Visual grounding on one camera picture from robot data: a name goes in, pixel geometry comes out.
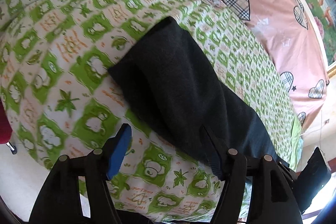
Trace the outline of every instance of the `gold frame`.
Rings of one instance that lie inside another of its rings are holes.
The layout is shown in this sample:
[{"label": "gold frame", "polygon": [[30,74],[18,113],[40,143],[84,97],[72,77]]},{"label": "gold frame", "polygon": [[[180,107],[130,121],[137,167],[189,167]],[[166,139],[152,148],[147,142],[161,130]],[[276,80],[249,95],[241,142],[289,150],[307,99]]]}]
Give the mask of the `gold frame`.
[{"label": "gold frame", "polygon": [[328,67],[328,77],[331,78],[336,75],[336,62]]}]

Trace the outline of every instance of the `black cloth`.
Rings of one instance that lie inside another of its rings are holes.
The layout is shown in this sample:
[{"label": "black cloth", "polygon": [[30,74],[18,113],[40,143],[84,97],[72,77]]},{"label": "black cloth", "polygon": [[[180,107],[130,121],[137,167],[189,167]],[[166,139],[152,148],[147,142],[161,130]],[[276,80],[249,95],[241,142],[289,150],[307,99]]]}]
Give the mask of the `black cloth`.
[{"label": "black cloth", "polygon": [[281,160],[257,113],[217,78],[200,47],[173,18],[155,25],[109,74],[131,110],[194,159],[207,164],[199,137],[205,125],[245,156],[269,154]]}]

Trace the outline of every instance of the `metal chair leg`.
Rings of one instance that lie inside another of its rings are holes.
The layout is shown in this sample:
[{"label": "metal chair leg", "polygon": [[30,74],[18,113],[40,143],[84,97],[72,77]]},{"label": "metal chair leg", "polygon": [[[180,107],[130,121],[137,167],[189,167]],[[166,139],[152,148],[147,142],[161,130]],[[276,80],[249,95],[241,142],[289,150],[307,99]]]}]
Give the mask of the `metal chair leg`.
[{"label": "metal chair leg", "polygon": [[12,145],[11,142],[6,143],[7,146],[10,148],[11,152],[13,155],[15,155],[17,153],[17,149],[15,145]]}]

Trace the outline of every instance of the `bed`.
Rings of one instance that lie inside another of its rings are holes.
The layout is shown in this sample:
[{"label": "bed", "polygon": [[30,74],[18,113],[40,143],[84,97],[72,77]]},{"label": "bed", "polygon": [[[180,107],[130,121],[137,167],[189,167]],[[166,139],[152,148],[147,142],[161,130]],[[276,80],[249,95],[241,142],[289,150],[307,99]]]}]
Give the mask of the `bed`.
[{"label": "bed", "polygon": [[323,27],[317,17],[314,19],[305,0],[223,1],[244,20],[269,54],[305,131],[327,95],[329,80],[323,41],[327,32],[334,32],[334,27],[325,28],[322,41]]},{"label": "bed", "polygon": [[[106,69],[153,25],[173,17],[218,78],[260,116],[278,155],[295,169],[301,125],[286,85],[255,35],[224,4],[205,0],[1,0],[1,101],[14,133],[51,169],[87,155],[122,123],[132,142],[108,183],[117,209],[160,222],[210,221],[223,189],[211,169],[153,132],[129,109]],[[85,182],[80,180],[85,195]],[[247,184],[241,217],[246,217]]]}]

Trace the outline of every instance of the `red fabric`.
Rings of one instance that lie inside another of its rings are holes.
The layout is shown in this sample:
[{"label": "red fabric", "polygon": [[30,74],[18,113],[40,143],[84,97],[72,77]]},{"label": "red fabric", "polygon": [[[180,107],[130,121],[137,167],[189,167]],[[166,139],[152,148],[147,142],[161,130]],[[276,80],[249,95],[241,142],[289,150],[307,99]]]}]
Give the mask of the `red fabric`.
[{"label": "red fabric", "polygon": [[12,135],[12,128],[6,116],[6,112],[0,103],[0,144],[7,143]]}]

